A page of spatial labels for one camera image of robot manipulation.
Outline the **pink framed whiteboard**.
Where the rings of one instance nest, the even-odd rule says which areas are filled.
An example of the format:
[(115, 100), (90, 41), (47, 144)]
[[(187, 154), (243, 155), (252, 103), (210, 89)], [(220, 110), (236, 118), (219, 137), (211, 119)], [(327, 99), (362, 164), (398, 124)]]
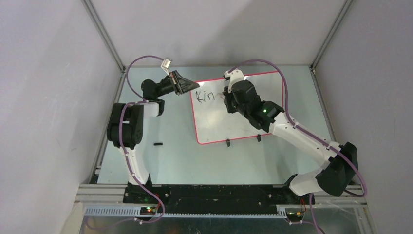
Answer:
[[(277, 71), (249, 74), (245, 75), (244, 79), (253, 83), (262, 100), (284, 106), (284, 85)], [(268, 134), (254, 128), (241, 114), (227, 112), (224, 100), (219, 96), (224, 87), (229, 85), (224, 78), (207, 79), (196, 83), (200, 87), (190, 91), (190, 100), (196, 140), (199, 144), (206, 145), (225, 142), (228, 138)]]

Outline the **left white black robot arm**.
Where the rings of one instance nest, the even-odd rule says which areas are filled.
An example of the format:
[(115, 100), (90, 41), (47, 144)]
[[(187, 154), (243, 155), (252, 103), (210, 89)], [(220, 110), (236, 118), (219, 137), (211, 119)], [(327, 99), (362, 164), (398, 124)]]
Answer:
[(169, 93), (182, 95), (199, 87), (198, 83), (184, 78), (174, 70), (159, 82), (151, 79), (142, 82), (144, 101), (113, 105), (106, 136), (108, 141), (119, 149), (126, 161), (128, 182), (140, 185), (135, 191), (135, 197), (142, 203), (148, 203), (154, 197), (153, 188), (145, 185), (150, 179), (150, 174), (142, 154), (138, 153), (137, 149), (144, 135), (144, 120), (163, 114), (165, 101), (160, 99), (161, 96)]

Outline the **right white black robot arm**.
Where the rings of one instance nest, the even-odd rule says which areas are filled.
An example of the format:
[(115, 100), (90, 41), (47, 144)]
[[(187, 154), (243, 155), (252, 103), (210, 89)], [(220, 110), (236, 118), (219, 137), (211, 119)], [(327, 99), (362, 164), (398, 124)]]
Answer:
[(229, 113), (240, 113), (254, 128), (286, 140), (319, 165), (316, 170), (288, 179), (283, 191), (286, 202), (295, 204), (304, 195), (315, 192), (324, 191), (332, 196), (345, 192), (356, 174), (353, 168), (357, 166), (357, 149), (353, 144), (323, 140), (294, 124), (281, 106), (261, 100), (248, 80), (224, 87), (223, 95)]

